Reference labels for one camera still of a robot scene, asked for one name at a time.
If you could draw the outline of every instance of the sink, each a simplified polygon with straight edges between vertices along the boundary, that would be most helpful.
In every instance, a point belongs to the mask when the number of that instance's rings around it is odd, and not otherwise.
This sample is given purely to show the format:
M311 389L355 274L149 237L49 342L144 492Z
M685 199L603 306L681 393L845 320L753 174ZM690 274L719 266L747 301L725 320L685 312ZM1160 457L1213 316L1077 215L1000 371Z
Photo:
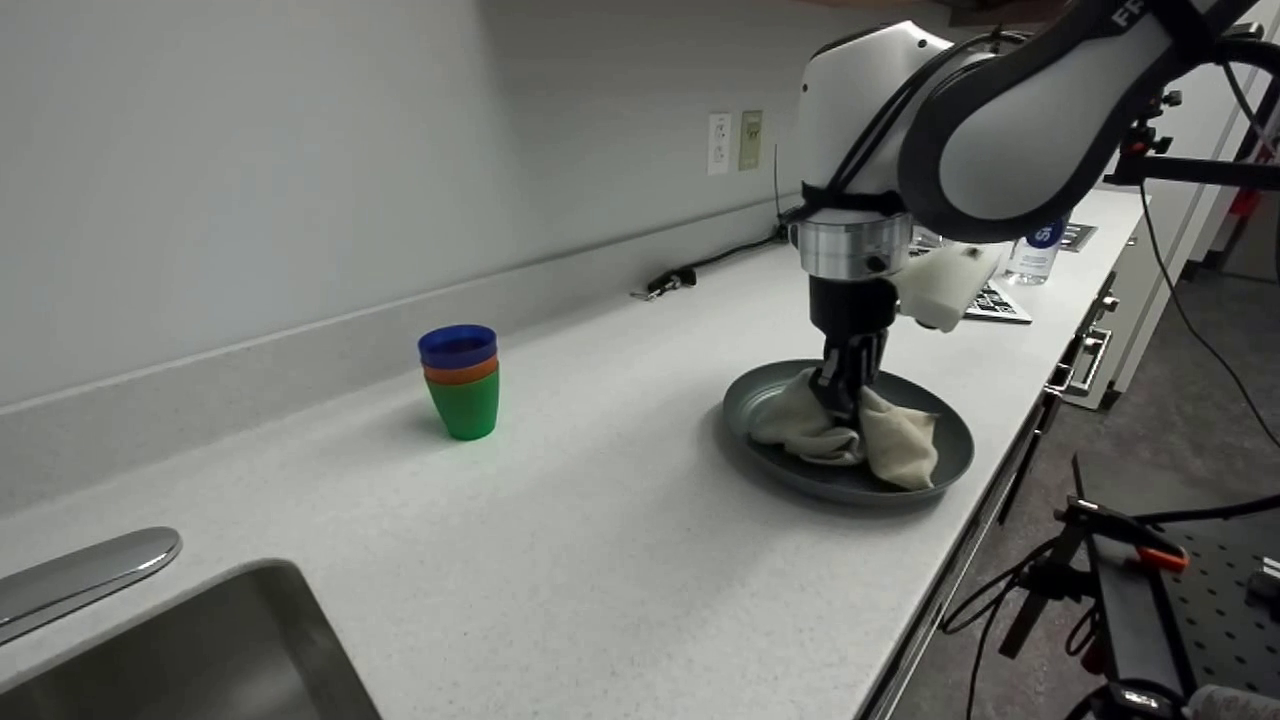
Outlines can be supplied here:
M381 720L311 588L239 573L0 698L4 720Z

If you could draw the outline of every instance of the cloth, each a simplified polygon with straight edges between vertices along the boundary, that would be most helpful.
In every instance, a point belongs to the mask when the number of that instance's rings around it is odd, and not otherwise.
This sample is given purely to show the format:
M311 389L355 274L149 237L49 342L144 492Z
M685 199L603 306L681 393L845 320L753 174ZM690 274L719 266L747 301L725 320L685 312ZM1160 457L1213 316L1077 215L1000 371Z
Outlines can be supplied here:
M896 408L872 389L859 397L859 432L836 429L801 375L753 417L747 435L815 468L872 463L876 479L892 490L931 490L931 429L928 412Z
M1208 685L1191 698L1187 720L1280 720L1280 699Z

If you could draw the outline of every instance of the wire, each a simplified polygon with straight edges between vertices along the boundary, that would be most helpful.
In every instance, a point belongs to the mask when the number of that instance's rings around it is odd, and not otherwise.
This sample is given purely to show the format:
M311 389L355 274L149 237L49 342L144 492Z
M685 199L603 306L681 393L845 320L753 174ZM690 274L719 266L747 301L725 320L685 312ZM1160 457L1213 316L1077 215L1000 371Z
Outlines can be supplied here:
M1160 280L1165 280L1165 290L1167 290L1167 301L1173 301L1176 316L1184 320L1184 329L1191 331L1191 342L1233 375L1233 384L1237 384L1243 408L1252 412L1254 429L1280 450L1280 435L1271 432L1271 424L1267 424L1263 412L1254 408L1254 399L1252 399L1248 384L1241 380L1241 371L1233 367L1233 360L1226 360L1218 348L1213 348L1213 342L1197 329L1197 320L1187 316L1184 301L1176 297L1176 280L1173 280L1173 274L1167 274L1167 266L1165 266L1165 254L1160 254L1146 186L1138 186L1138 199L1145 199L1146 245L1153 245L1153 257L1156 257L1156 266L1160 266Z
M725 247L717 257L698 257L690 266L667 269L657 280L649 280L635 297L639 301L660 301L660 297L673 297L681 290L696 290L696 274L698 269L711 269L711 266L725 266L731 257L747 257L747 254L758 254L758 247L771 247L771 245L785 245L785 241L787 241L787 221L771 226L771 233L762 241L731 245L731 247Z
M1044 559L1044 551L1050 551L1050 541L1031 548L1024 559L1017 559L1011 568L1005 568L1000 578L993 578L989 584L980 584L974 593L967 593L944 620L940 632L944 637L959 637L963 628L973 628L974 620L985 620L980 637L974 637L974 651L973 651L973 670L967 670L967 692L963 692L963 720L973 720L974 707L974 685L985 674L985 656L989 656L989 642L994 628L994 617L1007 600L1007 593L1021 584L1024 568Z
M1088 692L1088 698L1072 707L1068 720L1090 720L1094 711L1105 711L1105 698L1109 698L1109 692L1110 692L1109 685L1094 690L1094 692Z
M1241 274L1218 274L1218 269L1197 269L1205 277L1218 277L1218 280L1233 280L1233 284L1267 284L1267 290L1280 290L1280 280L1271 277L1241 277Z
M896 128L896 119L909 111L909 103L921 96L921 87L931 83L931 76L974 51L974 49L994 49L1000 46L1024 46L1021 37L1007 37L1007 34L993 34L993 37L974 37L974 42L963 42L963 46L952 46L944 49L940 57L931 57L909 83L898 83L889 103L881 103L881 111L872 118L872 125L854 137L854 146L845 154L841 169L833 174L829 188L823 193L845 193L854 174L864 174L864 164L872 160L872 154L882 146L882 137Z
M1237 103L1241 103L1243 119L1248 119L1248 125L1252 125L1252 132L1263 142L1263 137L1267 137L1267 128L1263 128L1263 119L1254 118L1254 107L1248 103L1248 96L1243 96L1243 83L1241 83L1237 68L1233 68L1233 66L1218 66L1218 68L1225 68L1225 76L1226 76L1226 83L1233 83L1233 96L1237 96Z
M1105 613L1090 605L1068 632L1064 651L1084 656L1105 626Z
M973 707L974 707L974 685L985 677L985 651L989 651L1000 609L1005 609L1005 597L993 605L985 632L974 637L974 648L973 648L973 670L967 670L967 690L963 690L963 720L973 720Z
M1213 342L1191 324L1184 301L1176 297L1176 280L1165 266L1160 254L1160 237L1156 237L1156 215L1153 215L1153 199L1146 199L1146 186L1138 186L1138 204L1145 204L1145 226L1146 226L1146 245L1160 269L1160 280L1167 290L1173 312L1184 320L1184 329L1191 331L1191 342L1233 375L1243 408L1252 412L1254 429L1271 440L1271 450L1280 450L1280 435L1271 432L1271 424L1263 419L1263 412L1254 408L1248 384L1241 380L1241 371L1233 367L1233 360L1213 348ZM1191 519L1233 519L1233 515L1254 515L1254 511L1271 511L1280 509L1280 497L1263 497L1263 501L1248 501L1248 503L1225 503L1225 509L1187 509L1187 511L1153 511L1153 515L1135 515L1145 526L1191 526Z

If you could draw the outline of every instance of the wall outlet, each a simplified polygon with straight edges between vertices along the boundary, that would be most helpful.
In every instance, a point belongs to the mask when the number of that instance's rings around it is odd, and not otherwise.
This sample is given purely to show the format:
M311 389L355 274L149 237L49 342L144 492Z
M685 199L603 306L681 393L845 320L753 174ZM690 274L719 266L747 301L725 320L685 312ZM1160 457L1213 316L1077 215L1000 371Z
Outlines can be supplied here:
M754 174L762 164L762 107L744 107L737 119L737 169Z
M711 111L707 119L707 175L727 175L737 155L737 118Z

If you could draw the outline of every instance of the plastic cup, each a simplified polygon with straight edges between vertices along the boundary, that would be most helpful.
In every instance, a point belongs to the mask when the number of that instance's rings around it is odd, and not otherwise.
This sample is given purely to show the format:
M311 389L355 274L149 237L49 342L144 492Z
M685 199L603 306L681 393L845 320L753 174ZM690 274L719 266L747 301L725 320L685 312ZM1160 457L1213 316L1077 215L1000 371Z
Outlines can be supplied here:
M497 331L448 324L414 342L424 380L452 440L478 440L497 429L498 364Z

